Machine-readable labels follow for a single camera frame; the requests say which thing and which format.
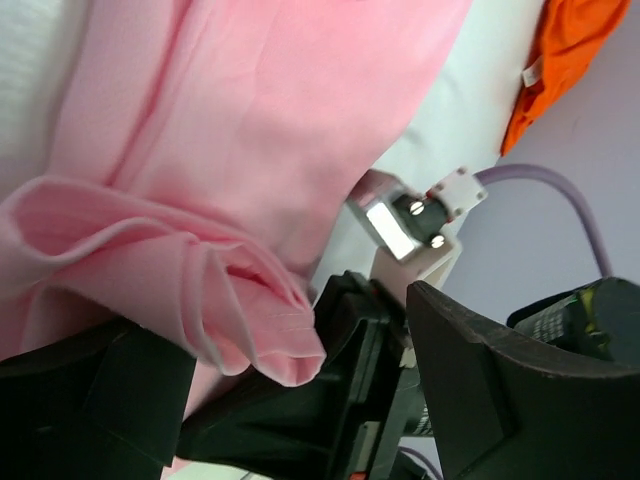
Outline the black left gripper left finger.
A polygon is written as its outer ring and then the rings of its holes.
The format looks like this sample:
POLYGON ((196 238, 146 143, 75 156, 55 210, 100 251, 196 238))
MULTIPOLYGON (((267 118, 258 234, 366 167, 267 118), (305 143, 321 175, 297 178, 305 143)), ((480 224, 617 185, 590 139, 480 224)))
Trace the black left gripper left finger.
POLYGON ((123 319, 2 361, 2 478, 160 478, 194 368, 182 348, 123 319))

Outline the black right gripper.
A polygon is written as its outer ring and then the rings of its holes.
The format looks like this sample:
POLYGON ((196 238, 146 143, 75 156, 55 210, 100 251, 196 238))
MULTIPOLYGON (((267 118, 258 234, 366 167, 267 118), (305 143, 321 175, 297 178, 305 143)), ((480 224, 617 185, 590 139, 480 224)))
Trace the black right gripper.
POLYGON ((427 479, 399 443, 430 433, 404 307, 377 280, 332 276, 314 313, 320 372, 284 387, 255 370, 183 423, 181 459, 271 479, 427 479))

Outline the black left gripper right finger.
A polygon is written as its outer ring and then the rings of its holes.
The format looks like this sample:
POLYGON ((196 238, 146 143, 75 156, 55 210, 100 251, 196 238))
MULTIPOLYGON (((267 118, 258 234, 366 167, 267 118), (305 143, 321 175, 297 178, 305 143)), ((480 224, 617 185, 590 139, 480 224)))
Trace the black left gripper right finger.
POLYGON ((639 288, 601 279, 498 323, 412 284, 407 317, 448 479, 639 475, 639 288))

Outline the pink t shirt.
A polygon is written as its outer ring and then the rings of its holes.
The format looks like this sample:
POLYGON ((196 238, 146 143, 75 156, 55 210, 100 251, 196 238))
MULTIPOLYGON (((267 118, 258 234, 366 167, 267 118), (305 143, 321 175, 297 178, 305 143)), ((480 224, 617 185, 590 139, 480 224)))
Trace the pink t shirt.
POLYGON ((122 316, 221 376, 326 353, 311 279, 466 1, 5 1, 1 361, 122 316))

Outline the orange t shirt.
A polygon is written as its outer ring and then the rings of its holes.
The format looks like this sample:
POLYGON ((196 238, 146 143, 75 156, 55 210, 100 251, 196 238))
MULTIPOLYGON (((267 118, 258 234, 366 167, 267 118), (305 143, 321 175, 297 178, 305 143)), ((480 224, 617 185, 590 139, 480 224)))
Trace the orange t shirt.
POLYGON ((627 0, 544 4, 529 62, 521 74, 522 87, 501 145, 503 156, 584 77, 630 7, 627 0))

